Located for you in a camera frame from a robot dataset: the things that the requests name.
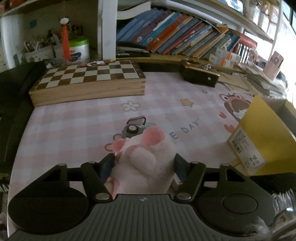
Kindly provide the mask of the pink plush toy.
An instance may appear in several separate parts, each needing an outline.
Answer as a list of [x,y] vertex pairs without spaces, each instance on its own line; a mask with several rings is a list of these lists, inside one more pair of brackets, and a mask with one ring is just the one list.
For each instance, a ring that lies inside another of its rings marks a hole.
[[111,148],[115,165],[105,186],[113,198],[118,194],[165,194],[174,178],[176,146],[157,125],[140,135],[115,140]]

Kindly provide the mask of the white green lidded jar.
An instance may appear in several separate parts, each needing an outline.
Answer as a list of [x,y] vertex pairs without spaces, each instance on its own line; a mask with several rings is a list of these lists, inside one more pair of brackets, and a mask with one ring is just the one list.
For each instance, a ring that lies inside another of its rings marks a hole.
[[86,63],[90,60],[89,41],[85,37],[79,37],[69,41],[71,54],[70,62]]

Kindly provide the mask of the yellow cardboard box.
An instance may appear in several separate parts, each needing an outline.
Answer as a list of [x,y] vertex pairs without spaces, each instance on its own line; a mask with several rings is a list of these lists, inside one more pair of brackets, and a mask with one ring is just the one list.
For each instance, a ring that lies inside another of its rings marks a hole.
[[246,176],[295,172],[295,108],[285,99],[255,96],[227,140]]

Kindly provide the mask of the stack of papers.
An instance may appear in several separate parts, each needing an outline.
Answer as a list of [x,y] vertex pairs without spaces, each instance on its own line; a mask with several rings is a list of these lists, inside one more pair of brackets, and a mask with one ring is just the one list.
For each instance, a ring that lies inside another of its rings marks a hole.
[[270,80],[256,65],[239,64],[239,68],[245,71],[246,78],[262,95],[277,99],[287,97],[287,82],[275,78]]

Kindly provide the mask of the row of leaning books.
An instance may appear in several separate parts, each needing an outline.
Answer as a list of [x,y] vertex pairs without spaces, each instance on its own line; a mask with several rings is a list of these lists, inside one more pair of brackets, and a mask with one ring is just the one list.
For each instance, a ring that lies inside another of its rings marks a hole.
[[149,57],[156,53],[208,60],[211,54],[228,58],[234,53],[242,57],[243,50],[257,48],[257,42],[227,25],[158,8],[132,17],[117,32],[116,44],[118,58]]

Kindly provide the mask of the pink pen holder box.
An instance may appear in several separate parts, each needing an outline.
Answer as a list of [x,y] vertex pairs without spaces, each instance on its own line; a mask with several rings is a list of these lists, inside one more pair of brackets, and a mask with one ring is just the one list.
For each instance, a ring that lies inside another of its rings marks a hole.
[[263,73],[273,81],[278,73],[280,72],[280,67],[284,61],[283,56],[278,52],[274,52],[270,60],[267,62],[266,66],[263,69]]

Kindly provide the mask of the small white card box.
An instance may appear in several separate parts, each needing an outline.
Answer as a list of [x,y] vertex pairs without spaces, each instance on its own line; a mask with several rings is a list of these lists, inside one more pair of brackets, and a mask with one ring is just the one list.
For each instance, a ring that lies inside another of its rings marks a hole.
[[182,185],[182,181],[179,179],[177,174],[174,174],[174,178],[171,182],[171,186],[173,187],[174,190],[178,190],[178,188]]

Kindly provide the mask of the white bookshelf frame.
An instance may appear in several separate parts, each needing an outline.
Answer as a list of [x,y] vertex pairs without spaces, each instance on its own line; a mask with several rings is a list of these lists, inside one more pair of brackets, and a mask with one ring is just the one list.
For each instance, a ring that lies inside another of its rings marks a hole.
[[[119,12],[133,8],[142,1],[1,1],[1,43],[7,68],[16,66],[14,55],[23,51],[23,43],[46,34],[49,29],[60,30],[60,18],[67,16],[71,24],[82,25],[84,34],[99,59],[115,57],[115,32]],[[238,32],[248,32],[275,44],[283,21],[282,9],[273,32],[265,32],[259,24],[248,19],[220,1],[152,1],[152,6],[183,11],[210,23],[226,24]]]

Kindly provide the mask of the pink checkered tablecloth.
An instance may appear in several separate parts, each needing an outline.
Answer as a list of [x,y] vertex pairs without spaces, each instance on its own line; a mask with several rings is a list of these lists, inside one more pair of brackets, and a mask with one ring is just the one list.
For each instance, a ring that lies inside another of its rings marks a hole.
[[232,161],[226,141],[245,111],[227,110],[228,96],[241,93],[221,83],[214,88],[193,85],[177,73],[148,72],[143,96],[35,108],[16,154],[10,196],[58,162],[73,167],[104,157],[125,126],[161,126],[188,161],[212,167]]

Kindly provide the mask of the orange glue bottle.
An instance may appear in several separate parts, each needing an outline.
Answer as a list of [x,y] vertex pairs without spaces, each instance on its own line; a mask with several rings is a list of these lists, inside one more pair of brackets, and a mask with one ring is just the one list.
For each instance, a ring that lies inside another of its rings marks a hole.
[[71,60],[71,53],[70,53],[69,37],[68,37],[69,18],[63,17],[60,20],[60,24],[61,24],[63,58],[65,61],[70,61]]

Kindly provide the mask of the dark wooden pencil case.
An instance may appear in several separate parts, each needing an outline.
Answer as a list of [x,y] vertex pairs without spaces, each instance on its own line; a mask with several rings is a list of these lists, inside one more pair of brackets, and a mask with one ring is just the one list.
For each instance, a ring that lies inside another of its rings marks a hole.
[[220,73],[211,64],[187,59],[181,61],[180,75],[189,83],[208,87],[215,87],[220,77]]

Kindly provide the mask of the wooden chessboard box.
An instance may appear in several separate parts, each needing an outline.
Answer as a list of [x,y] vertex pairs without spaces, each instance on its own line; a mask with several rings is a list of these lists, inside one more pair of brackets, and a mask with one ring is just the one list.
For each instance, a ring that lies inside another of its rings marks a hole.
[[35,107],[144,93],[145,75],[129,60],[52,68],[29,91]]

